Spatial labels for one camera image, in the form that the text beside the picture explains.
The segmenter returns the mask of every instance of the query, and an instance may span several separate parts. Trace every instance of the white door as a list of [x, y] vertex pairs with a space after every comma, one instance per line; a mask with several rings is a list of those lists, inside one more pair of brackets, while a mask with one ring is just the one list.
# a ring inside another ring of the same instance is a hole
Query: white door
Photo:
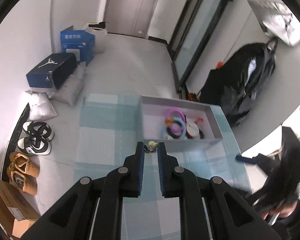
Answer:
[[108, 0], [105, 21], [109, 33], [145, 38], [156, 0]]

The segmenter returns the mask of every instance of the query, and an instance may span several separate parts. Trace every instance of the jumpman logo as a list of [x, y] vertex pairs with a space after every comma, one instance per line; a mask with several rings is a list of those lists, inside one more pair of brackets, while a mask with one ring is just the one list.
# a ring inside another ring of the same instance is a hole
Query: jumpman logo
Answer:
[[49, 60], [48, 60], [48, 62], [46, 64], [43, 64], [43, 65], [41, 65], [38, 68], [41, 68], [41, 67], [43, 67], [44, 65], [47, 65], [47, 64], [58, 64], [58, 62], [54, 62], [53, 60], [51, 60], [51, 58], [49, 58]]

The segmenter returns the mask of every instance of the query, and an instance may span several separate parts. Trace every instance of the white wall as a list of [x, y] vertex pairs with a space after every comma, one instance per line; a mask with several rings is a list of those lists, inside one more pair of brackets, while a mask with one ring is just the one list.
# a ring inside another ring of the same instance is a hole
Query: white wall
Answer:
[[51, 54], [51, 0], [20, 0], [0, 24], [0, 171], [13, 129], [27, 104], [26, 74]]
[[[246, 0], [229, 3], [205, 51], [187, 81], [190, 92], [197, 93], [209, 71], [247, 43], [266, 42], [257, 19]], [[300, 105], [300, 44], [291, 48], [280, 42], [276, 70], [253, 110], [239, 127], [233, 129], [243, 152], [283, 123]]]
[[185, 3], [186, 0], [158, 0], [148, 35], [169, 43]]
[[60, 31], [71, 25], [75, 29], [81, 29], [87, 22], [102, 21], [105, 6], [106, 0], [53, 0], [51, 7], [53, 52], [61, 51]]

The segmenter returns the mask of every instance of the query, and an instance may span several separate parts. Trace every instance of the person's hand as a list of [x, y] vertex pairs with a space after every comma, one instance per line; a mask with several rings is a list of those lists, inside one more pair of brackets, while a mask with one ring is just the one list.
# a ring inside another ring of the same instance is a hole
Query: person's hand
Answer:
[[266, 219], [267, 215], [275, 216], [277, 214], [280, 214], [279, 218], [286, 218], [286, 217], [290, 216], [292, 214], [292, 212], [296, 209], [297, 203], [298, 202], [295, 201], [293, 204], [290, 204], [290, 205], [287, 205], [287, 204], [286, 205], [281, 205], [280, 207], [277, 207], [275, 209], [271, 209], [268, 212], [261, 213], [260, 216], [263, 219]]

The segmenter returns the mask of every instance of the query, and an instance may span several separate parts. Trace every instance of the blue checkered tablecloth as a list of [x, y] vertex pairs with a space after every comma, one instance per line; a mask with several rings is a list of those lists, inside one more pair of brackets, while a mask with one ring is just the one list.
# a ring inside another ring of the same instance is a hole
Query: blue checkered tablecloth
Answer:
[[[74, 182], [88, 176], [97, 179], [120, 167], [137, 145], [137, 96], [90, 94], [80, 111], [80, 138], [74, 165]], [[220, 176], [230, 185], [250, 189], [244, 164], [231, 128], [219, 106], [211, 106], [223, 140], [202, 151], [168, 153], [197, 176]], [[160, 191], [156, 153], [145, 155], [142, 192], [124, 198], [122, 240], [180, 239], [179, 199], [164, 199]]]

